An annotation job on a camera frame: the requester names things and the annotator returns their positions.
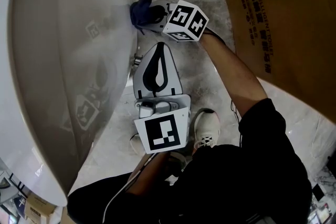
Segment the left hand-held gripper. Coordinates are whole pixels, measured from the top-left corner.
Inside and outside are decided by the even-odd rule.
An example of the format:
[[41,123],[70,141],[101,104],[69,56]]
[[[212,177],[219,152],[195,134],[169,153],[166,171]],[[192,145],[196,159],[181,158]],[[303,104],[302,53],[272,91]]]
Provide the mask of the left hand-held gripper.
[[147,154],[177,150],[188,143],[191,97],[182,94],[182,85],[167,44],[164,44],[163,53],[164,60],[161,44],[155,44],[144,55],[133,75],[134,95],[138,99],[135,107],[139,110],[139,118],[134,123]]

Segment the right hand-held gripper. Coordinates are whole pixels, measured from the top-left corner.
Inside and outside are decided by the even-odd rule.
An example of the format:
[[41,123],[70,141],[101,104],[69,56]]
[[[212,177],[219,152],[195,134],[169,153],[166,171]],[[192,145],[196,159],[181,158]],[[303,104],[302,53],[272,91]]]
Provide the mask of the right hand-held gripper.
[[144,25],[145,30],[161,32],[175,41],[198,41],[203,34],[209,18],[195,4],[179,0],[171,2],[156,0],[151,7],[162,6],[166,15],[160,22]]

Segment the dark blue cloth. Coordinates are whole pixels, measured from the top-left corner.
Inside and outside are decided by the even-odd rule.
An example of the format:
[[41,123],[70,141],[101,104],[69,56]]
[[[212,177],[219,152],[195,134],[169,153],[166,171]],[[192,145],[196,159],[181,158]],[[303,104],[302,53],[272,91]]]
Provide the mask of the dark blue cloth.
[[130,18],[132,25],[143,35],[143,26],[148,25],[152,20],[152,14],[149,11],[152,0],[138,0],[130,6]]

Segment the white closed-lid toilet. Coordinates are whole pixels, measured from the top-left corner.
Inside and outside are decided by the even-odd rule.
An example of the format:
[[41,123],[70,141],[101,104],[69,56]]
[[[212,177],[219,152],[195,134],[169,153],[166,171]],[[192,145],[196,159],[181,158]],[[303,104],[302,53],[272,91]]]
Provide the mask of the white closed-lid toilet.
[[0,0],[0,161],[65,206],[127,83],[131,0]]

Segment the person's right forearm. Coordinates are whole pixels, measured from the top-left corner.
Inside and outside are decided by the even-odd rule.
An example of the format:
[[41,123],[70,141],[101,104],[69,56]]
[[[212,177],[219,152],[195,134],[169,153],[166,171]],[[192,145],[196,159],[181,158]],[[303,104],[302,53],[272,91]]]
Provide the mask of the person's right forearm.
[[244,116],[259,101],[268,98],[257,77],[220,37],[207,30],[199,41],[213,62],[240,116]]

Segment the person's left forearm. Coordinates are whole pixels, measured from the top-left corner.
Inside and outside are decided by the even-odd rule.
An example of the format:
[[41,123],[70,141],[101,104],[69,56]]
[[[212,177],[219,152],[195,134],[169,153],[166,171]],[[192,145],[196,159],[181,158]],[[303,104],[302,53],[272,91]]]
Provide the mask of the person's left forearm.
[[146,165],[138,178],[128,188],[127,193],[147,196],[160,182],[169,177],[168,162],[170,152],[160,152]]

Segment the person's left shoe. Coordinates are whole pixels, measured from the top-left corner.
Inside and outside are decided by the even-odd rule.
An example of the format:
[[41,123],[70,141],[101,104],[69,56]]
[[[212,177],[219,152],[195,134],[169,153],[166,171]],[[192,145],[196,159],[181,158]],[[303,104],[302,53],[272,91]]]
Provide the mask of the person's left shoe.
[[130,138],[130,145],[138,156],[143,157],[146,154],[139,134],[135,134]]

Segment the person's shoe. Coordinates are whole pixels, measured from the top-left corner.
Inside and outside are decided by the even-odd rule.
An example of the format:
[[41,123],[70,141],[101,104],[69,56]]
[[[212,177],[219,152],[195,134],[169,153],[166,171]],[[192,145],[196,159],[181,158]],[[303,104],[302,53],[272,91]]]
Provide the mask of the person's shoe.
[[193,154],[195,154],[199,148],[213,148],[217,145],[220,135],[220,126],[219,117],[212,109],[205,109],[197,115],[193,126]]
[[143,157],[146,154],[139,134],[135,134],[130,138],[130,145],[138,156]]

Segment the person's right shoe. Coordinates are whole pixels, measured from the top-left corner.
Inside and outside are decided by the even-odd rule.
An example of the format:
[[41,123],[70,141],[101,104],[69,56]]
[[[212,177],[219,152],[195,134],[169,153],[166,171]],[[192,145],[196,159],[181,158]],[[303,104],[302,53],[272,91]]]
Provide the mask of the person's right shoe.
[[193,154],[195,154],[199,148],[213,148],[217,145],[220,135],[220,126],[219,117],[212,109],[205,109],[197,115],[193,126]]

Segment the person's black clothing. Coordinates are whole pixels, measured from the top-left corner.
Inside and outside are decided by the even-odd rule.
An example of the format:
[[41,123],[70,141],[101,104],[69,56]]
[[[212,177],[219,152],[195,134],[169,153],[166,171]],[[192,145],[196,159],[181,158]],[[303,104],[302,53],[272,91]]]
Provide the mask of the person's black clothing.
[[122,193],[128,175],[99,180],[69,195],[76,224],[307,224],[307,171],[270,99],[242,117],[240,147],[199,148],[173,185],[147,196]]

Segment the large cardboard box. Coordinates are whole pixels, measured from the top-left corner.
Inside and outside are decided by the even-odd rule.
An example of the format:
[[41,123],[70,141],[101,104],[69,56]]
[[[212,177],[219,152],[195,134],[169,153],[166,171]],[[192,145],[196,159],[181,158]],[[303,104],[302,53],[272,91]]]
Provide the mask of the large cardboard box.
[[336,0],[226,0],[236,52],[336,124]]

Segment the small cardboard box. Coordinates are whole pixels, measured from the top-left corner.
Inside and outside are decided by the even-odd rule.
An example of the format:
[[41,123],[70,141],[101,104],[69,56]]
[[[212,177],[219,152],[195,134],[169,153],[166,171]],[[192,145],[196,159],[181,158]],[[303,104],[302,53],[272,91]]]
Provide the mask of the small cardboard box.
[[25,203],[24,213],[35,224],[49,224],[56,206],[31,193]]

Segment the marble-patterned table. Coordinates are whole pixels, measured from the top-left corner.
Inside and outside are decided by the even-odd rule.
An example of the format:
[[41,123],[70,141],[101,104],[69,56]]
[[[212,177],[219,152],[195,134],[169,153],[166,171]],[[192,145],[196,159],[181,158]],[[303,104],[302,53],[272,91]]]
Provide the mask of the marble-patterned table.
[[317,173],[313,182],[318,184],[325,194],[336,195],[336,178],[327,166]]

